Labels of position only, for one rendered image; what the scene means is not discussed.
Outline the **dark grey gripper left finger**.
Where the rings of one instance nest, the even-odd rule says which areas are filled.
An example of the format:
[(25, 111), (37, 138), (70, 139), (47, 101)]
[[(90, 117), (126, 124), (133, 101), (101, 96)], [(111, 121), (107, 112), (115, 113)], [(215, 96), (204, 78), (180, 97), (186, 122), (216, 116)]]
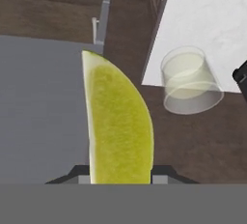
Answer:
[(68, 174), (47, 182), (47, 184), (90, 184), (90, 167), (88, 165), (75, 165)]

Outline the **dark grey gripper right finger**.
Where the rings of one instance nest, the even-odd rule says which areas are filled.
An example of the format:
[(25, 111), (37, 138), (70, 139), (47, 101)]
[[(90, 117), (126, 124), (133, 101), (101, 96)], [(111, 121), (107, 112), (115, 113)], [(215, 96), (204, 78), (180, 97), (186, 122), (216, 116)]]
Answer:
[(152, 184), (193, 183), (195, 181), (177, 173), (171, 165), (154, 165), (151, 169)]

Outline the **yellow-green lemon wedge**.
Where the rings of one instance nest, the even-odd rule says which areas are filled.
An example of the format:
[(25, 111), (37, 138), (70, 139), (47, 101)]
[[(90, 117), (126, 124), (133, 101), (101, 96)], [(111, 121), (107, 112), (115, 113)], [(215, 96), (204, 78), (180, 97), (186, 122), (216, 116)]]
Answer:
[(92, 184), (149, 184), (154, 134), (150, 111), (113, 63), (82, 52)]

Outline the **grey fridge door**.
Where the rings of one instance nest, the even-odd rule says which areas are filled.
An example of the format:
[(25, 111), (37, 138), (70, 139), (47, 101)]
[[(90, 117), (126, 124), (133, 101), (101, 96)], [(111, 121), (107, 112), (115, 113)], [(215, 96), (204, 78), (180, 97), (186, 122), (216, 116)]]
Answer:
[(0, 183), (46, 183), (87, 163), (82, 52), (102, 53), (110, 3), (0, 0)]

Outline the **clear glass of lemonade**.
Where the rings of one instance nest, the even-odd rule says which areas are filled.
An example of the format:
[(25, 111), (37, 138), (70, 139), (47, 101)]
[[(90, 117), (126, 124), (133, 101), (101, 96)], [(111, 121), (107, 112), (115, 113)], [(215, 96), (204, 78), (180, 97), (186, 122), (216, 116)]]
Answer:
[(193, 115), (216, 106), (224, 97), (205, 53), (195, 46), (168, 52), (160, 65), (163, 105), (171, 113)]

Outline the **black object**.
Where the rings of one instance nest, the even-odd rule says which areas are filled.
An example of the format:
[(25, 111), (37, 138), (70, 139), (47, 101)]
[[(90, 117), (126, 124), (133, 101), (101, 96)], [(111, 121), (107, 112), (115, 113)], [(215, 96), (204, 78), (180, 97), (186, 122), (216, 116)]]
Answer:
[(247, 93), (247, 60), (233, 71), (233, 80), (242, 93)]

